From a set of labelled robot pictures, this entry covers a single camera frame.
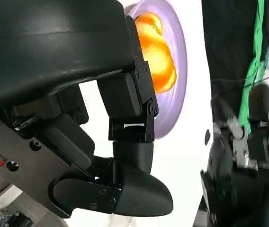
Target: black cable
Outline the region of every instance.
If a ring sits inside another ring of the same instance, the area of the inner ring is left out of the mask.
[[[267,79],[269,79],[269,77],[266,77],[266,78],[264,78],[264,79],[262,79],[262,80],[259,80],[259,81],[255,82],[255,84],[261,83],[261,82],[263,82],[263,81],[265,81],[265,80],[267,80]],[[224,95],[224,96],[225,96],[225,95],[230,94],[230,93],[232,93],[232,92],[235,92],[235,91],[237,91],[237,90],[243,90],[243,89],[245,89],[245,88],[247,88],[247,87],[250,87],[250,86],[253,86],[253,85],[254,85],[254,84],[252,83],[252,84],[248,84],[248,85],[244,86],[243,88],[236,88],[236,89],[229,90],[228,92],[226,92],[226,93],[224,93],[224,94],[216,94],[214,98],[217,98],[217,97],[219,97],[219,96],[221,96],[221,95]]]

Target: black mechanical linkage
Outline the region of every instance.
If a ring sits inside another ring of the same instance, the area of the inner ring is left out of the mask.
[[[159,113],[151,73],[122,5],[14,0],[6,7],[0,10],[0,174],[62,218],[75,208],[171,213],[169,190],[150,175]],[[111,158],[94,156],[94,142],[80,127],[89,117],[78,83],[91,80],[109,116]]]

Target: black cloth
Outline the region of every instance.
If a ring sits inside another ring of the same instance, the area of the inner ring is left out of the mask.
[[[202,0],[212,96],[224,98],[236,115],[240,110],[244,80],[254,57],[257,4],[258,0]],[[269,23],[264,27],[268,31]],[[240,81],[222,81],[226,79]]]
[[[269,0],[264,0],[263,43],[261,61],[266,58],[269,47]]]

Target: metal screw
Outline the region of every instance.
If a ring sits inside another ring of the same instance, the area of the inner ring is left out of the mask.
[[[93,202],[93,203],[90,205],[90,208],[91,208],[92,210],[95,210],[95,209],[97,208],[97,204]]]
[[[137,78],[140,77],[140,75],[139,75],[139,71],[138,71],[138,70],[134,71],[134,73],[135,73],[135,76],[136,76]]]
[[[100,195],[105,195],[105,194],[106,194],[106,189],[104,189],[104,188],[101,189],[101,190],[100,190]]]
[[[14,161],[8,162],[6,164],[6,167],[11,172],[15,172],[15,171],[17,171],[19,169],[18,163],[14,162]]]
[[[159,114],[159,110],[158,110],[158,108],[155,108],[155,110],[154,110],[154,116],[156,117],[156,116],[158,116],[158,114]]]
[[[116,199],[115,199],[115,198],[111,198],[111,199],[109,200],[109,202],[108,202],[108,205],[109,205],[109,206],[113,206],[113,205],[115,205],[115,203],[116,203]]]
[[[29,143],[29,147],[30,147],[30,149],[32,149],[33,151],[38,151],[38,150],[41,149],[42,144],[41,144],[39,141],[32,140],[32,141]]]
[[[149,105],[149,112],[152,114],[154,111],[153,105]]]

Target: orange fruit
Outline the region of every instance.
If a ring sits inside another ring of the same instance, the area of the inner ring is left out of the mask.
[[[156,93],[170,90],[177,81],[170,49],[163,38],[162,22],[153,13],[144,13],[135,20],[144,56],[148,61]]]

